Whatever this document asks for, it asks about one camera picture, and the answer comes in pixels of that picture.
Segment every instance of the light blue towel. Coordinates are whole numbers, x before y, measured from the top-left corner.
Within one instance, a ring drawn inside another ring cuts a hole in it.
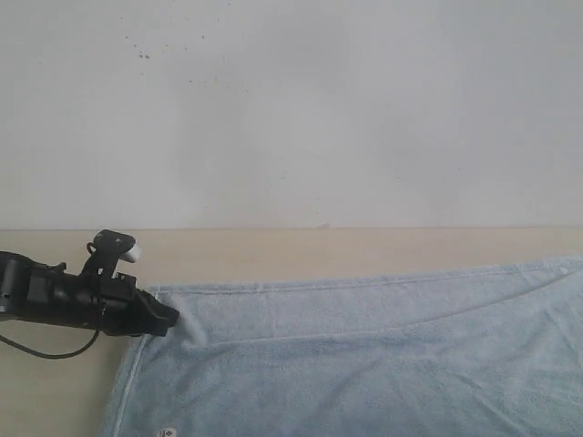
[[[160,287],[103,437],[583,435],[583,258]]]

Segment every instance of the towel label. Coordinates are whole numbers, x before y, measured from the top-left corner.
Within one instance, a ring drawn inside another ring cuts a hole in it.
[[[178,437],[176,428],[164,428],[156,433],[156,437]]]

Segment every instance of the table surface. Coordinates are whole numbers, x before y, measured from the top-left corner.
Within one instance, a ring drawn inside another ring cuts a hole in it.
[[[78,272],[94,231],[0,231],[0,249]],[[136,231],[144,250],[119,269],[138,285],[324,279],[451,269],[583,253],[583,229],[306,229]],[[90,332],[4,322],[0,333],[42,351],[78,348]],[[44,361],[0,344],[0,435],[92,436],[125,339]]]

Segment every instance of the white wall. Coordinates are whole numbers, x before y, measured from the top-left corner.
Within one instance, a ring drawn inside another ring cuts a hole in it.
[[[0,228],[583,225],[582,23],[579,0],[4,1]]]

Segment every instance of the black cable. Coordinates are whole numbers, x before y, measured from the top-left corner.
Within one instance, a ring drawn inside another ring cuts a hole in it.
[[[97,309],[99,310],[99,315],[97,317],[97,325],[96,325],[95,331],[93,332],[93,337],[91,337],[91,340],[89,340],[87,342],[87,344],[85,346],[83,346],[82,348],[77,349],[76,351],[68,352],[68,353],[52,354],[52,353],[44,353],[44,352],[40,352],[40,351],[35,351],[34,349],[27,348],[25,345],[17,343],[14,340],[10,340],[7,337],[5,337],[4,335],[0,335],[0,341],[7,344],[8,346],[12,346],[13,348],[18,349],[19,351],[29,353],[31,355],[34,355],[37,358],[44,358],[46,360],[63,360],[65,358],[73,358],[73,357],[76,357],[77,355],[80,355],[81,353],[85,352],[87,349],[89,349],[91,346],[93,346],[93,343],[95,343],[97,341],[97,338],[99,337],[99,334],[101,333],[101,322],[103,320],[103,314],[106,311],[106,307],[103,305],[103,300],[101,299],[101,291],[100,291],[100,287],[99,287],[99,277],[92,278],[91,285],[92,285],[91,290],[93,292],[93,296],[97,299]]]

